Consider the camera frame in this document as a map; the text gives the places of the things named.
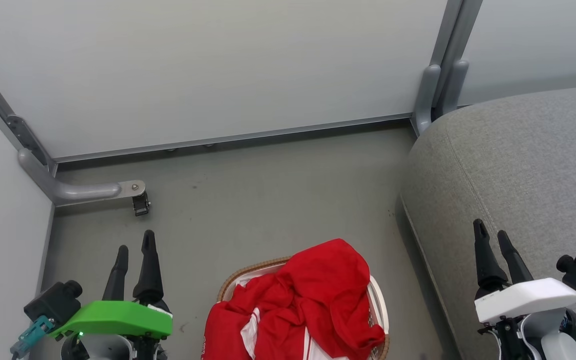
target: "teal connector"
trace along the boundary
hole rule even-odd
[[[46,315],[41,315],[21,335],[18,342],[10,346],[10,354],[13,360],[22,359],[28,354],[41,338],[55,328],[54,320],[50,321]]]

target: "wicker basket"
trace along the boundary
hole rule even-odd
[[[253,278],[275,273],[279,271],[279,269],[281,269],[281,267],[283,267],[290,258],[290,256],[287,256],[259,262],[259,264],[254,264],[236,271],[223,283],[217,296],[217,303],[220,301],[231,300],[237,284],[246,285],[247,282]],[[377,281],[372,276],[370,276],[370,283],[368,284],[367,291],[368,301],[370,302],[370,319],[368,319],[368,322],[370,323],[370,326],[375,324],[381,326],[384,333],[386,333],[386,338],[383,344],[372,349],[372,354],[368,360],[385,360],[391,343],[391,339],[388,335],[388,312],[386,310],[386,303],[384,301],[384,296],[382,295],[382,290],[379,289]]]

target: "red clothing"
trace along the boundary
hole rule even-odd
[[[368,264],[342,239],[296,253],[278,272],[238,285],[230,301],[212,307],[201,358],[249,360],[240,331],[258,308],[255,360],[302,360],[306,326],[332,358],[366,360],[384,342],[384,330],[368,324],[369,282]]]

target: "gray sofa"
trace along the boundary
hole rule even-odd
[[[442,116],[414,144],[401,197],[461,357],[496,359],[477,333],[473,220],[506,230],[536,279],[562,278],[557,260],[576,256],[576,88]]]

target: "gray upholstery fabric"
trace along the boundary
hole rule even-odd
[[[535,278],[562,278],[557,260],[576,256],[576,89],[442,116],[408,166],[402,200],[459,351],[464,360],[496,359],[494,338],[476,332],[473,220],[494,235],[506,230]]]

